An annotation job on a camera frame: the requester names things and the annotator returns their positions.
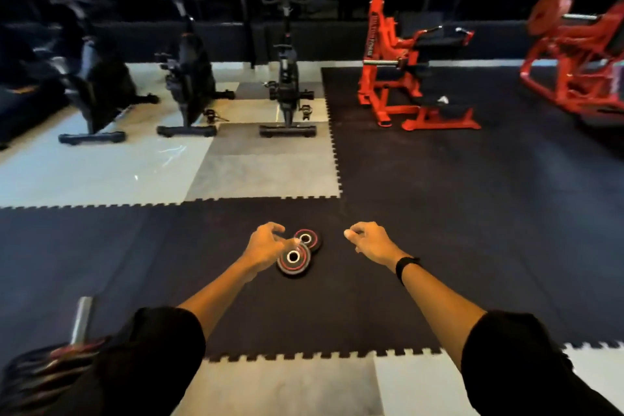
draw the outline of tile floor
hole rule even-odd
[[[196,198],[339,196],[338,173],[321,78],[321,66],[301,63],[302,88],[315,91],[309,103],[319,131],[315,139],[261,139],[259,123],[280,121],[262,82],[277,79],[277,65],[255,70],[237,63],[215,65],[218,89],[237,91],[235,101],[214,109],[229,122],[215,138],[155,134],[176,125],[179,112],[156,65],[132,65],[141,93],[162,98],[137,106],[111,128],[124,144],[70,147],[60,133],[84,131],[73,108],[15,140],[0,153],[0,207],[88,204],[180,203]],[[299,181],[293,181],[300,175]],[[578,374],[624,410],[624,349],[568,349]],[[474,415],[461,376],[447,355],[255,362],[204,362],[177,416],[229,415]]]

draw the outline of red metal frame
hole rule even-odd
[[[618,2],[593,25],[559,25],[544,34],[529,50],[520,68],[520,79],[529,88],[546,97],[567,112],[581,115],[608,116],[605,110],[624,113],[624,102],[618,92],[619,72],[616,63],[624,52],[613,56],[606,48],[624,19],[624,2]],[[530,77],[535,60],[544,55],[557,60],[554,89]],[[590,62],[601,61],[588,69]]]
[[[384,0],[371,0],[369,10],[368,37],[364,60],[397,61],[399,67],[416,66],[419,51],[415,48],[419,37],[429,30],[418,30],[409,40],[396,36],[396,21],[393,17],[385,17],[383,13]],[[474,32],[467,32],[464,46],[470,43]],[[394,114],[417,114],[414,120],[406,120],[402,124],[405,130],[416,129],[450,129],[472,128],[480,129],[479,124],[472,120],[472,109],[466,112],[464,118],[445,120],[437,107],[421,105],[388,106],[389,89],[405,89],[408,94],[422,97],[421,84],[417,77],[405,71],[398,81],[377,81],[378,67],[364,65],[359,82],[357,98],[361,105],[370,105],[377,123],[381,127],[390,127]],[[376,89],[381,89],[381,96]]]

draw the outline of weight plate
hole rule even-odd
[[[561,25],[561,18],[572,8],[572,0],[539,0],[526,23],[528,33],[539,36]]]
[[[323,245],[321,234],[310,229],[301,229],[297,231],[294,238],[300,239],[301,243],[307,245],[312,253],[316,253]]]
[[[312,253],[304,244],[300,244],[292,252],[280,255],[277,268],[286,276],[297,276],[304,273],[310,266]]]

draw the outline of left hand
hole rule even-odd
[[[246,282],[253,280],[259,272],[273,265],[280,255],[294,250],[301,243],[300,239],[286,240],[274,233],[282,234],[285,230],[284,226],[269,222],[252,234],[245,252],[238,259],[247,270]]]

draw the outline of left forearm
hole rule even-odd
[[[245,285],[249,272],[244,264],[237,261],[219,278],[178,306],[195,314],[207,340],[216,323]]]

